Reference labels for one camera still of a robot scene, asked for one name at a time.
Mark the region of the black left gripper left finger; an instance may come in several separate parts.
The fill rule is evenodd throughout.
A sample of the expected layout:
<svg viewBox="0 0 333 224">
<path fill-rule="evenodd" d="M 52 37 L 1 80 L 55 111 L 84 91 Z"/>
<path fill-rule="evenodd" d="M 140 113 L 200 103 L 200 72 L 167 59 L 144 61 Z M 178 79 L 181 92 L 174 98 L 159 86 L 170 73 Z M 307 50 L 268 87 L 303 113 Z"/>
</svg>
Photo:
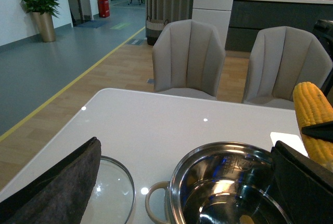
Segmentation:
<svg viewBox="0 0 333 224">
<path fill-rule="evenodd" d="M 93 137 L 1 202 L 1 223 L 80 223 L 99 170 Z"/>
</svg>

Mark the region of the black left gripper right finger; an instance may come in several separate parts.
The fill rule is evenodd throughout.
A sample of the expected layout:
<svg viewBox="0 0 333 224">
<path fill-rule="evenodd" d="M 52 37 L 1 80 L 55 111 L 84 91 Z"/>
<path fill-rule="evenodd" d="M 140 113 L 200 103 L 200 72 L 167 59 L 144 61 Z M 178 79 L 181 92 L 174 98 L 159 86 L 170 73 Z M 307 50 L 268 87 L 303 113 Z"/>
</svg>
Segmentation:
<svg viewBox="0 0 333 224">
<path fill-rule="evenodd" d="M 332 223 L 332 172 L 282 141 L 272 147 L 279 200 L 294 223 Z"/>
</svg>

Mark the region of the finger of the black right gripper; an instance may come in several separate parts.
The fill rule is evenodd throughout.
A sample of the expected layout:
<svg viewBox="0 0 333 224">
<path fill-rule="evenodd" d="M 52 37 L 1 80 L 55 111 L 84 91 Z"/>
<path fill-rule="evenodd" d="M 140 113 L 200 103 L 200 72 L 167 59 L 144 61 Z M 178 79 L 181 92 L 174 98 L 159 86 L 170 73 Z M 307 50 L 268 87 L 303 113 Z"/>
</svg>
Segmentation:
<svg viewBox="0 0 333 224">
<path fill-rule="evenodd" d="M 302 127 L 301 132 L 315 139 L 332 140 L 332 121 Z"/>
</svg>

